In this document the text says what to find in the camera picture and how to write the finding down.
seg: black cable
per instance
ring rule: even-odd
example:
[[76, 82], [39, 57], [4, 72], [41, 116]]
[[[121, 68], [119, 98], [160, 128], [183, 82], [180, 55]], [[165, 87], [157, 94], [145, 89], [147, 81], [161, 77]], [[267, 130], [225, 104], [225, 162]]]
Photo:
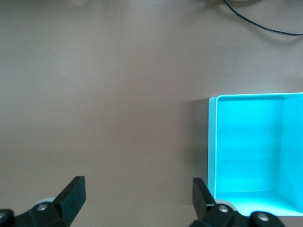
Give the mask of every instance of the black cable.
[[271, 32], [276, 32], [276, 33], [280, 33], [280, 34], [284, 34], [284, 35], [292, 35], [292, 36], [300, 36], [300, 35], [303, 35], [303, 33], [289, 33], [289, 32], [283, 32], [283, 31], [279, 31], [279, 30], [274, 30], [274, 29], [271, 29], [271, 28], [268, 28], [268, 27], [264, 27], [260, 24], [257, 24], [256, 22], [253, 22], [252, 20], [249, 20], [247, 17], [241, 15], [240, 13], [238, 13], [236, 10], [234, 10], [234, 8], [227, 2], [227, 0], [223, 0], [224, 3], [228, 6], [228, 8], [234, 12], [237, 16], [241, 17], [242, 19], [252, 23], [253, 25], [255, 26], [258, 26], [260, 28], [263, 28], [267, 31], [271, 31]]

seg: cyan box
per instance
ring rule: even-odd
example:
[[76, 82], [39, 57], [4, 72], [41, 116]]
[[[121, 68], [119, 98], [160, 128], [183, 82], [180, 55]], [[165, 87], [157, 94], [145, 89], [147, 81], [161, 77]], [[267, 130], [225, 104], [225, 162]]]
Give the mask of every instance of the cyan box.
[[208, 188], [245, 216], [303, 216], [303, 93], [209, 100]]

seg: blue plastic bin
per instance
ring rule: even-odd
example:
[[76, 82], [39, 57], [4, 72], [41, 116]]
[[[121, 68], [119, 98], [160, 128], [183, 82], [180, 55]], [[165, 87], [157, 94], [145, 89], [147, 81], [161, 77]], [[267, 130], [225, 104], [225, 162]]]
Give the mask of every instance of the blue plastic bin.
[[245, 216], [303, 216], [303, 93], [209, 100], [208, 188]]

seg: wire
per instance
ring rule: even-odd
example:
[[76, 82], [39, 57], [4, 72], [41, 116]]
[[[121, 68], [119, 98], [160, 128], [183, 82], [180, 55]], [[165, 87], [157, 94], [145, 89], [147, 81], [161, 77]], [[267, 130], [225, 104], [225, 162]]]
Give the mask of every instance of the wire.
[[265, 27], [265, 26], [262, 26], [260, 24], [257, 24], [256, 22], [253, 22], [252, 20], [248, 19], [247, 17], [241, 15], [240, 13], [238, 13], [229, 3], [227, 0], [222, 0], [227, 6], [228, 8], [234, 12], [237, 16], [241, 17], [242, 19], [252, 23], [253, 25], [255, 26], [258, 26], [260, 28], [263, 28], [267, 31], [271, 31], [271, 32], [276, 32], [276, 33], [280, 33], [280, 34], [284, 34], [284, 35], [292, 35], [292, 36], [300, 36], [300, 35], [303, 35], [303, 33], [290, 33], [290, 32], [283, 32], [283, 31], [279, 31], [279, 30], [274, 30], [274, 29], [271, 29], [271, 28], [268, 28], [268, 27]]

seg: gray table surface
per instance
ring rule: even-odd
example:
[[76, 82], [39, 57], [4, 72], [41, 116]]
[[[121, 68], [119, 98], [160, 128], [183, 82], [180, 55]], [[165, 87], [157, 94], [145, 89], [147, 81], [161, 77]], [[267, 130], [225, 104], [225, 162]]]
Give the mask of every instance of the gray table surface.
[[[231, 3], [303, 32], [303, 1]], [[302, 50], [220, 0], [1, 1], [0, 206], [20, 214], [84, 175], [73, 227], [189, 226], [207, 99], [303, 91]]]

